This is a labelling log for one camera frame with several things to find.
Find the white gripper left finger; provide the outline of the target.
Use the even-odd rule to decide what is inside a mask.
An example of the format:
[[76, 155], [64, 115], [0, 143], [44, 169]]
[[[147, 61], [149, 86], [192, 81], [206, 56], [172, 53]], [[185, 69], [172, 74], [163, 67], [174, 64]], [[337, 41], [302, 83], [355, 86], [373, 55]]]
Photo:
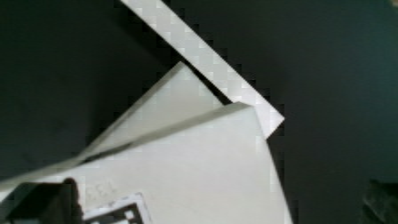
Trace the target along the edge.
[[0, 224], [83, 224], [73, 178], [62, 182], [25, 182], [0, 200]]

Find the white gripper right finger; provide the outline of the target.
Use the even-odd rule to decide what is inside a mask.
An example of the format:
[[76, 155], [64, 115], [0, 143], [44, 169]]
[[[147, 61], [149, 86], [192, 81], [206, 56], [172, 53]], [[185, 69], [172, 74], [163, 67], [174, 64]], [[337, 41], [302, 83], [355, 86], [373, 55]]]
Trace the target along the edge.
[[359, 223], [398, 224], [398, 183], [369, 181]]

